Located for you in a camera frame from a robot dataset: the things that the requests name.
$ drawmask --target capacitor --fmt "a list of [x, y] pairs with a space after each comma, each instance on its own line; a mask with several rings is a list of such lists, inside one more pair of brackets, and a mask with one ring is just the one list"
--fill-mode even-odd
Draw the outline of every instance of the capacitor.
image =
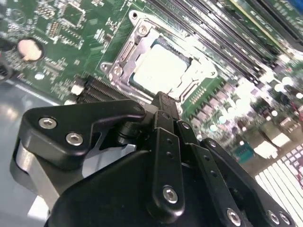
[[208, 123], [208, 128], [212, 132], [218, 131], [218, 126], [214, 122], [209, 122]]
[[283, 84], [277, 80], [273, 80], [269, 83], [269, 85], [277, 92], [283, 91]]
[[37, 61], [43, 58], [43, 45], [32, 37], [20, 39], [17, 43], [17, 51], [24, 61]]
[[219, 124], [225, 124], [226, 121], [227, 121], [226, 117], [222, 114], [221, 111], [219, 111], [219, 112], [216, 114], [216, 118], [217, 118]]
[[237, 95], [232, 97], [232, 101], [234, 101], [237, 107], [241, 107], [243, 105], [243, 100]]
[[301, 92], [300, 90], [298, 90], [295, 87], [292, 87], [290, 85], [286, 85], [285, 89], [287, 90], [287, 92], [293, 96], [295, 96], [298, 99], [302, 99], [303, 98], [303, 91]]
[[283, 85], [293, 85], [294, 82], [290, 77], [283, 77], [282, 84]]
[[242, 131], [246, 131], [246, 130], [247, 130], [246, 125], [245, 125], [245, 123], [244, 123], [243, 121], [241, 121], [241, 120], [237, 121], [237, 125], [238, 125], [238, 127], [239, 127]]
[[271, 115], [273, 115], [273, 117], [277, 117], [278, 116], [278, 111], [277, 110], [272, 110]]
[[224, 104], [224, 109], [227, 111], [227, 113], [231, 114], [234, 112], [234, 108], [232, 107], [232, 105], [227, 102]]

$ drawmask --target chip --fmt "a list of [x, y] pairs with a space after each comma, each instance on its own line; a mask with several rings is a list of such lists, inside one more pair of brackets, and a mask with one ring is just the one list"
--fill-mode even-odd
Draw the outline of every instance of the chip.
[[134, 81], [151, 93], [169, 93], [180, 85], [180, 78], [186, 69], [187, 64], [184, 61], [156, 44], [135, 70]]

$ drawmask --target mounting hole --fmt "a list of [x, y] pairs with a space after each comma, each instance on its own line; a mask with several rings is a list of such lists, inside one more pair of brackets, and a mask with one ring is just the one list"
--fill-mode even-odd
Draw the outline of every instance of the mounting hole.
[[167, 139], [166, 141], [167, 141], [169, 144], [172, 144], [171, 139]]
[[162, 113], [162, 116], [165, 117], [166, 119], [169, 119], [169, 118], [170, 118], [170, 116], [169, 116], [168, 113], [166, 113], [166, 112], [163, 112], [163, 113]]
[[136, 19], [138, 18], [137, 13], [133, 13], [133, 14], [132, 14], [132, 18], [136, 20]]
[[166, 155], [170, 158], [170, 159], [173, 159], [174, 156], [170, 153], [170, 152], [166, 152]]
[[204, 158], [205, 158], [206, 161], [210, 160], [209, 156], [207, 156], [207, 155], [204, 155]]
[[214, 176], [214, 177], [217, 177], [218, 175], [217, 175], [217, 173], [215, 172], [215, 171], [210, 171], [210, 173]]

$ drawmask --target integrated circuit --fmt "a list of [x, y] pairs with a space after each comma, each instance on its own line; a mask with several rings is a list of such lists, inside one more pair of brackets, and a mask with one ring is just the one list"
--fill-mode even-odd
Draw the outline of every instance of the integrated circuit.
[[74, 3], [67, 3], [61, 10], [61, 22], [72, 27], [80, 27], [85, 17], [85, 10]]

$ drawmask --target green circuit board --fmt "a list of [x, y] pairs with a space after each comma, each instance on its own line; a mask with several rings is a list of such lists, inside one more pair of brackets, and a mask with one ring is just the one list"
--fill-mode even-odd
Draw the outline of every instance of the green circuit board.
[[[99, 65], [103, 61], [113, 61], [125, 43], [133, 28], [128, 19], [130, 10], [136, 9], [155, 14], [176, 31], [181, 31], [177, 23], [166, 16], [163, 10], [156, 7], [155, 2], [159, 2], [164, 9], [171, 9], [180, 18], [189, 20], [168, 0], [9, 1], [7, 17], [1, 28], [4, 36], [12, 41], [17, 41], [23, 37], [35, 38], [44, 45], [45, 57], [42, 61], [28, 63], [20, 60], [15, 53], [8, 53], [7, 56], [15, 68], [21, 72], [20, 80], [56, 99], [65, 101], [70, 95], [70, 84], [76, 75], [89, 73], [95, 77], [104, 78]], [[214, 11], [219, 8], [218, 4], [205, 2]], [[229, 22], [223, 14], [218, 15]], [[251, 27], [255, 26], [250, 20], [247, 20], [247, 23]], [[230, 24], [264, 56], [273, 57], [264, 48], [254, 43], [249, 34], [246, 34], [240, 27], [231, 22]], [[258, 27], [254, 31], [262, 33]], [[228, 38], [231, 43], [237, 44], [228, 34], [219, 29], [218, 32]], [[206, 34], [205, 37], [220, 48], [211, 36]], [[272, 42], [266, 35], [265, 39], [268, 40], [268, 43]], [[232, 77], [237, 74], [232, 65], [222, 59], [217, 52], [203, 44], [200, 44], [199, 47], [218, 66], [221, 66], [223, 69], [222, 77]], [[224, 49], [224, 54], [241, 64], [241, 60], [233, 56], [228, 48]]]
[[[256, 66], [265, 60], [275, 62], [278, 54], [292, 58], [287, 51], [290, 44], [262, 18], [262, 12], [252, 7], [251, 1], [11, 0], [0, 36], [15, 43], [32, 37], [43, 45], [44, 57], [39, 61], [22, 60], [16, 48], [6, 52], [5, 57], [19, 73], [19, 80], [63, 104], [73, 96], [71, 87], [79, 76], [92, 75], [110, 83], [100, 65], [114, 62], [132, 33], [131, 10], [155, 15], [179, 37], [194, 38], [188, 42], [216, 67], [218, 76], [204, 79], [181, 104], [181, 118], [191, 123], [222, 84], [235, 85], [240, 78], [255, 75]], [[302, 33], [302, 19], [295, 10], [282, 0], [271, 0], [270, 4]], [[301, 78], [302, 64], [302, 60], [291, 59], [275, 77]], [[208, 123], [215, 122], [214, 115], [222, 109], [222, 105], [214, 108], [195, 132], [198, 134], [201, 129], [214, 139], [228, 141], [231, 128], [241, 116], [229, 125], [220, 126], [218, 132], [208, 129]], [[251, 126], [263, 122], [254, 117], [249, 120]]]

